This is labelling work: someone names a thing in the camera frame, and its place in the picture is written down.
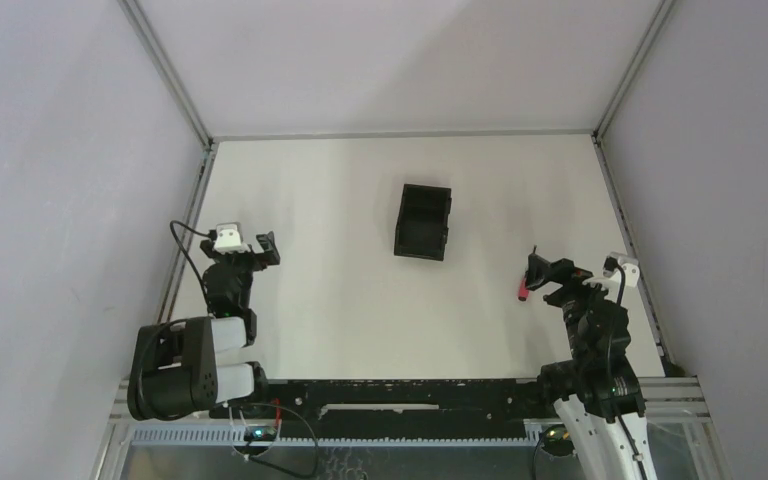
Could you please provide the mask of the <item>red handled screwdriver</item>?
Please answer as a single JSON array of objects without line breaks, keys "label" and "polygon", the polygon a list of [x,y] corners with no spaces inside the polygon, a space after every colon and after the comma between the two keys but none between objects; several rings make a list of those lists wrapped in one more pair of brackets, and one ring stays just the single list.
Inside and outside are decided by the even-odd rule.
[{"label": "red handled screwdriver", "polygon": [[538,269],[536,267],[536,251],[537,246],[534,245],[527,258],[527,266],[522,280],[519,284],[518,300],[520,302],[526,302],[532,291],[533,285],[538,280]]}]

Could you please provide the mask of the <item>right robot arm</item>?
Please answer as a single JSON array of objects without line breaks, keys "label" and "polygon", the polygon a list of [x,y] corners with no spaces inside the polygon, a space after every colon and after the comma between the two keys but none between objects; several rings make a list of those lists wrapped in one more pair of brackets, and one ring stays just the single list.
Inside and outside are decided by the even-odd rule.
[{"label": "right robot arm", "polygon": [[636,287],[636,259],[613,252],[601,274],[567,258],[548,260],[531,252],[521,283],[535,292],[556,290],[544,302],[560,309],[570,359],[542,366],[538,402],[558,416],[588,479],[654,479],[642,387],[626,350],[631,343],[623,304]]}]

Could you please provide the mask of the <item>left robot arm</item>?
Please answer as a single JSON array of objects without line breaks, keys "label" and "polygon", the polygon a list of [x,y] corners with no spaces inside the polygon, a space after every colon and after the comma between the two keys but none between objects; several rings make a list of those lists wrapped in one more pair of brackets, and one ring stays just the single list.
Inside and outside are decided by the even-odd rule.
[{"label": "left robot arm", "polygon": [[250,417],[270,409],[263,367],[256,361],[220,366],[218,357],[254,344],[253,277],[279,265],[280,253],[273,232],[257,235],[258,252],[244,242],[231,245],[231,236],[213,230],[200,243],[213,262],[197,275],[206,315],[139,330],[126,395],[133,418],[175,421],[224,403]]}]

